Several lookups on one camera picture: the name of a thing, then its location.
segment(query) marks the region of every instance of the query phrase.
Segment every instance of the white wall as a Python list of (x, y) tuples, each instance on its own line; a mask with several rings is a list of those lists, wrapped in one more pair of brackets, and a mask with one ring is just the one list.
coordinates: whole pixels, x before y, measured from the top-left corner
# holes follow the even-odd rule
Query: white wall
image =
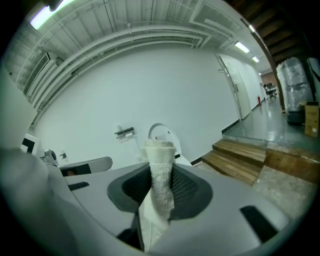
[(48, 107), (35, 127), (43, 147), (63, 148), (69, 163), (110, 156), (113, 168), (137, 162), (133, 140), (120, 143), (115, 126), (134, 127), (142, 146), (154, 123), (180, 139), (193, 161), (212, 149), (238, 119), (221, 66), (207, 50), (163, 45), (134, 49), (90, 69)]
[(258, 96), (262, 101), (267, 98), (266, 92), (260, 83), (263, 84), (262, 78), (257, 71), (256, 65), (253, 61), (243, 58), (233, 50), (219, 52), (219, 54), (226, 55), (232, 58), (233, 64), (241, 75), (242, 81), (248, 93), (250, 107), (253, 109), (258, 104)]
[(0, 66), (0, 148), (20, 148), (37, 111)]

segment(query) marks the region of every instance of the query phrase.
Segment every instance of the wooden step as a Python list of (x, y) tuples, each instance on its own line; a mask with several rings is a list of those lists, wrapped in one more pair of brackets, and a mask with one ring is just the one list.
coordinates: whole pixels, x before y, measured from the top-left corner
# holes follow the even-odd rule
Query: wooden step
[(265, 148), (238, 141), (221, 139), (213, 144), (212, 148), (215, 151), (219, 151), (260, 168), (264, 166), (266, 159), (267, 150)]
[(219, 151), (210, 151), (202, 161), (223, 175), (233, 177), (248, 185), (252, 185), (258, 177), (261, 168)]

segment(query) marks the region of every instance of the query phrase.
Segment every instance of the black mesh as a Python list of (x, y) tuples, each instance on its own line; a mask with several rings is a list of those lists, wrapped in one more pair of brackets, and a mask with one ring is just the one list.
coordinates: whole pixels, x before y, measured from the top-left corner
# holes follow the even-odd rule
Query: black mesh
[[(151, 188), (150, 166), (144, 165), (112, 181), (107, 194), (119, 210), (136, 213)], [(208, 182), (173, 164), (170, 184), (174, 209), (170, 220), (193, 218), (210, 203), (213, 191)]]
[(139, 205), (144, 201), (151, 187), (151, 172), (150, 168), (145, 169), (135, 176), (127, 179), (122, 184), (123, 192), (135, 200)]
[(174, 207), (190, 201), (198, 190), (198, 185), (188, 176), (173, 168), (171, 173), (171, 190)]

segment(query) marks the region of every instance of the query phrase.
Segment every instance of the concrete floor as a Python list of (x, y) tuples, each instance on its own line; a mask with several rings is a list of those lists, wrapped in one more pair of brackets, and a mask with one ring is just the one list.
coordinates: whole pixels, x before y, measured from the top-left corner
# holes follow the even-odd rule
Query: concrete floor
[(320, 137), (305, 135), (304, 126), (288, 124), (286, 115), (282, 114), (279, 98), (265, 100), (224, 135), (265, 140), (320, 152)]
[(307, 211), (318, 186), (264, 166), (252, 188), (278, 206), (288, 217), (296, 219)]

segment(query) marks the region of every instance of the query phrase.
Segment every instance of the door frame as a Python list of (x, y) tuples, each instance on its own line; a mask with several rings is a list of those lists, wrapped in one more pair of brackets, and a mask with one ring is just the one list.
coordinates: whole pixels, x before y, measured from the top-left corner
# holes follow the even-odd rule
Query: door frame
[(241, 107), (240, 107), (240, 102), (239, 102), (239, 99), (238, 99), (238, 95), (237, 95), (237, 92), (236, 92), (236, 86), (234, 84), (234, 81), (232, 80), (232, 77), (229, 73), (229, 70), (224, 62), (224, 60), (222, 59), (222, 56), (223, 57), (228, 57), (226, 55), (223, 55), (223, 54), (217, 54), (216, 55), (216, 58), (218, 59), (221, 67), (224, 69), (224, 74), (225, 74), (225, 78), (226, 80), (228, 81), (229, 83), (229, 86), (230, 86), (230, 90), (232, 92), (232, 95), (233, 95), (233, 99), (235, 101), (235, 104), (236, 104), (236, 107), (237, 107), (237, 110), (238, 110), (238, 117), (239, 117), (239, 120), (240, 122), (243, 120), (243, 115), (242, 115), (242, 112), (241, 112)]

